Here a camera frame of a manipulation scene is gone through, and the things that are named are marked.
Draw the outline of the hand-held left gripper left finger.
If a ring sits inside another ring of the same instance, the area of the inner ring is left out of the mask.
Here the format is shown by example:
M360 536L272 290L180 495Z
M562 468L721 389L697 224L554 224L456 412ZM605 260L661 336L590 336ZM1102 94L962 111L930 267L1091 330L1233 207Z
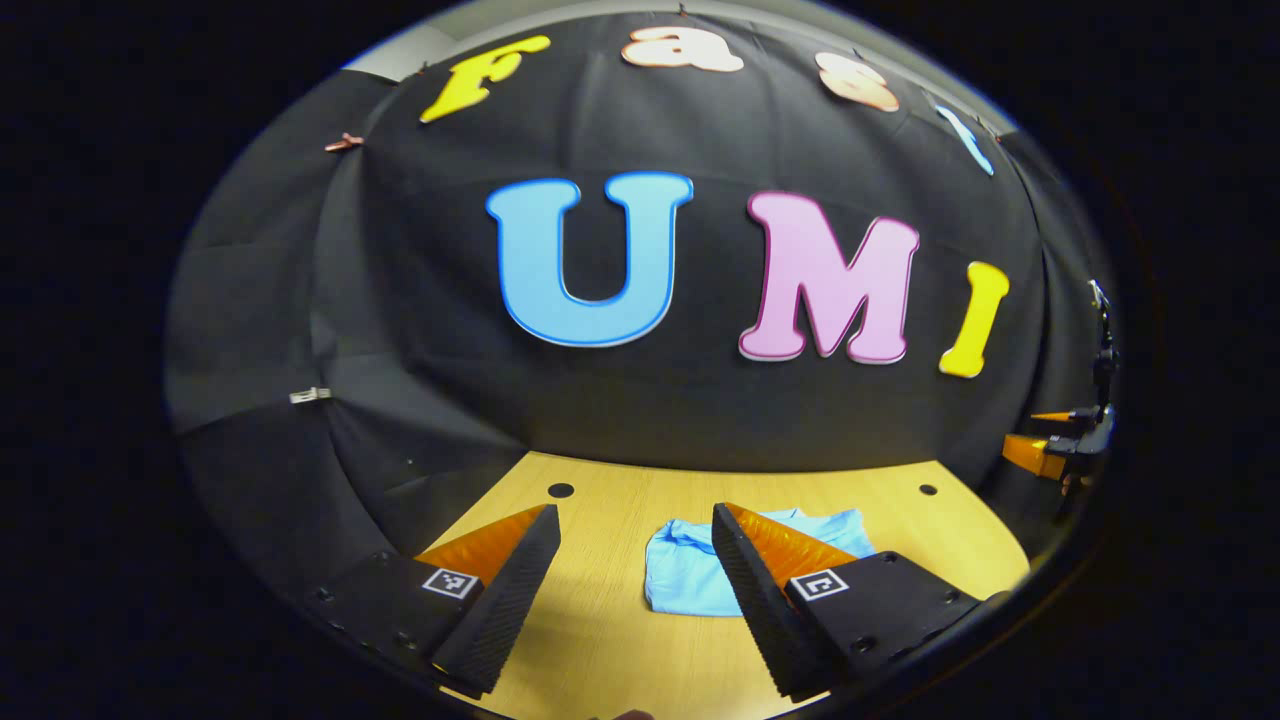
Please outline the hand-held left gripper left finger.
M376 552L301 598L380 664L479 700L494 691L559 546L558 509L541 503L413 557Z

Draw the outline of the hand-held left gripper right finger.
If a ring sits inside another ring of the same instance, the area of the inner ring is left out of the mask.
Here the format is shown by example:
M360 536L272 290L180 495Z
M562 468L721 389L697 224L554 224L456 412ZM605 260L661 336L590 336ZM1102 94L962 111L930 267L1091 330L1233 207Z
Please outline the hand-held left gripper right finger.
M712 541L777 691L795 702L914 674L1007 600L979 600L899 552L855 559L736 503L714 506Z

